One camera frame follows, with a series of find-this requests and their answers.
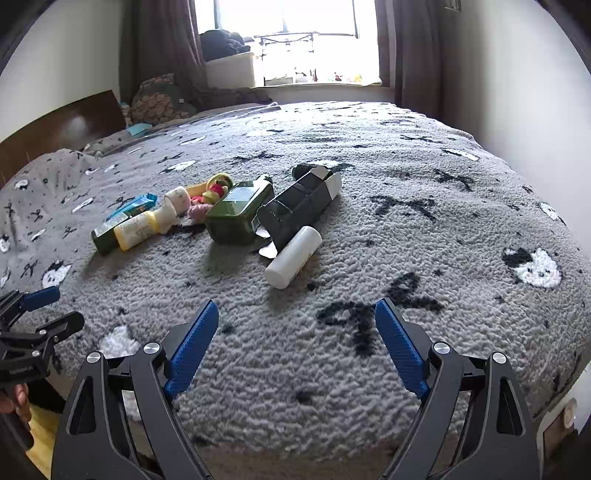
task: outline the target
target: white wall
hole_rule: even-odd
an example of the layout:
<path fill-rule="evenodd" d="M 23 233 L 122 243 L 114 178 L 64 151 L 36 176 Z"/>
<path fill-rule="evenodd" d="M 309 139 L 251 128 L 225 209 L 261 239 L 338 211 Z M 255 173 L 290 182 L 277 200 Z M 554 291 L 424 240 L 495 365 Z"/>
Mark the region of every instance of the white wall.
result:
<path fill-rule="evenodd" d="M 57 0 L 0 75 L 0 141 L 59 107 L 105 90 L 119 99 L 125 0 Z"/>
<path fill-rule="evenodd" d="M 445 123 L 509 162 L 591 254 L 591 74 L 572 43 L 534 0 L 442 16 Z"/>

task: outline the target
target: white bottle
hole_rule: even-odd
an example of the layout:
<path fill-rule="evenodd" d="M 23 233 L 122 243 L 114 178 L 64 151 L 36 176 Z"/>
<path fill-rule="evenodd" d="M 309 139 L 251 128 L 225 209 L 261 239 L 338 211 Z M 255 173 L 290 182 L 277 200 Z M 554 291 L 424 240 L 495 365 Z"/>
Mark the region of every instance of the white bottle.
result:
<path fill-rule="evenodd" d="M 322 244 L 322 237 L 311 226 L 303 226 L 265 269 L 271 287 L 286 288 L 308 259 Z"/>

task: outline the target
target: yellow bottle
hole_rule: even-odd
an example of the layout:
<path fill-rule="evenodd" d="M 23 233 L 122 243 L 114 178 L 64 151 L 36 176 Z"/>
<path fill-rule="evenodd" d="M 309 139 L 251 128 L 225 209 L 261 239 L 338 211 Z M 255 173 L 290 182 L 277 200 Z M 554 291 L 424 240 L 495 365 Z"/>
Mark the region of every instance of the yellow bottle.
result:
<path fill-rule="evenodd" d="M 120 223 L 113 229 L 121 250 L 129 250 L 156 233 L 166 233 L 176 222 L 177 214 L 171 204 L 149 210 Z"/>

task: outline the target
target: pillow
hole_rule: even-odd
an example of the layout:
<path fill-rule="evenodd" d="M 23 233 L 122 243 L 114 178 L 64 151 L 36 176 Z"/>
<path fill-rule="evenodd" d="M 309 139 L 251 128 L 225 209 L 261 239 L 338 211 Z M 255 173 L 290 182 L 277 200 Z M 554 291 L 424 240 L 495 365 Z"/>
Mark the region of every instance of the pillow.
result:
<path fill-rule="evenodd" d="M 142 82 L 131 103 L 134 123 L 158 125 L 180 118 L 189 118 L 197 113 L 195 107 L 186 103 L 179 88 L 174 84 L 174 73 Z"/>

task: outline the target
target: brown curtain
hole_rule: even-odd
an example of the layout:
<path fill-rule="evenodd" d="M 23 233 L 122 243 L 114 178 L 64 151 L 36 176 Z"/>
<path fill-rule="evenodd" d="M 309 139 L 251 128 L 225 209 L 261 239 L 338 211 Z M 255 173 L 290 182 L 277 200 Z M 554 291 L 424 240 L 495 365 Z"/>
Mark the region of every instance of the brown curtain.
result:
<path fill-rule="evenodd" d="M 194 0 L 139 0 L 134 5 L 135 83 L 174 73 L 188 101 L 207 89 Z"/>
<path fill-rule="evenodd" d="M 379 72 L 397 105 L 432 118 L 441 110 L 440 4 L 437 0 L 375 0 Z"/>

